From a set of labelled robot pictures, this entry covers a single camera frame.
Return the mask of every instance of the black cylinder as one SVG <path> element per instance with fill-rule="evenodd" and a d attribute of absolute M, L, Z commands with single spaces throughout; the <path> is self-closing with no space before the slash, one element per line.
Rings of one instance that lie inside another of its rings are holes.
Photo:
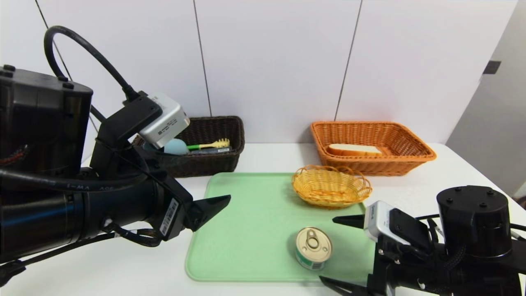
<path fill-rule="evenodd" d="M 70 243 L 83 226 L 81 193 L 13 192 L 0 195 L 0 262 Z"/>
<path fill-rule="evenodd" d="M 511 251 L 508 199 L 490 187 L 464 186 L 437 195 L 446 249 L 453 254 L 466 246 L 466 255 L 491 259 Z"/>
<path fill-rule="evenodd" d="M 162 203 L 158 185 L 152 180 L 129 189 L 84 194 L 84 238 L 98 235 L 106 218 L 111 218 L 118 225 L 146 220 L 156 213 Z"/>
<path fill-rule="evenodd" d="M 160 196 L 151 180 L 98 193 L 2 190 L 0 263 L 97 236 L 106 218 L 121 226 L 146 220 L 155 216 Z"/>

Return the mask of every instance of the tin can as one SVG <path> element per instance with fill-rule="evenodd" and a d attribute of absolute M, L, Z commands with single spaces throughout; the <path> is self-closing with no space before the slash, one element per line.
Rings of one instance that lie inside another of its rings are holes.
<path fill-rule="evenodd" d="M 296 259 L 301 266 L 320 270 L 332 254 L 329 237 L 318 228 L 305 227 L 296 236 Z"/>

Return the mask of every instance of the label sticker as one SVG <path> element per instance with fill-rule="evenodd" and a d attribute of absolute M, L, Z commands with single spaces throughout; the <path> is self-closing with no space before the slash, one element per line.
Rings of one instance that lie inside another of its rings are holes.
<path fill-rule="evenodd" d="M 161 224 L 161 233 L 163 235 L 166 235 L 168 232 L 168 228 L 170 228 L 171 221 L 174 219 L 178 207 L 179 203 L 175 199 L 171 199 L 170 206 L 168 207 L 163 223 Z"/>

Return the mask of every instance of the barcode sticker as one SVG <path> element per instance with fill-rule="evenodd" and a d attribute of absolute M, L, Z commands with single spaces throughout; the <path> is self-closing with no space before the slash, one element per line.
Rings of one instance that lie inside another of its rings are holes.
<path fill-rule="evenodd" d="M 177 212 L 178 207 L 179 207 L 179 203 L 175 199 L 171 199 L 170 206 L 168 207 L 168 210 L 166 211 L 165 217 L 161 224 L 161 233 L 163 235 L 166 235 L 166 233 L 168 232 L 171 221 L 174 219 L 174 216 L 175 216 L 175 213 Z"/>
<path fill-rule="evenodd" d="M 323 264 L 325 262 L 320 262 L 320 263 L 313 263 L 312 264 L 312 270 L 316 270 L 316 269 L 321 269 L 323 267 Z"/>

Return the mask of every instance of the pull tab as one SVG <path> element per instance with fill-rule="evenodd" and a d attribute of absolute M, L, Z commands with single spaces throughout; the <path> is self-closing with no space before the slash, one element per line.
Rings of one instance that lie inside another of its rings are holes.
<path fill-rule="evenodd" d="M 320 247 L 318 237 L 316 236 L 316 233 L 313 230 L 307 231 L 307 246 L 309 247 L 309 249 L 314 250 Z"/>

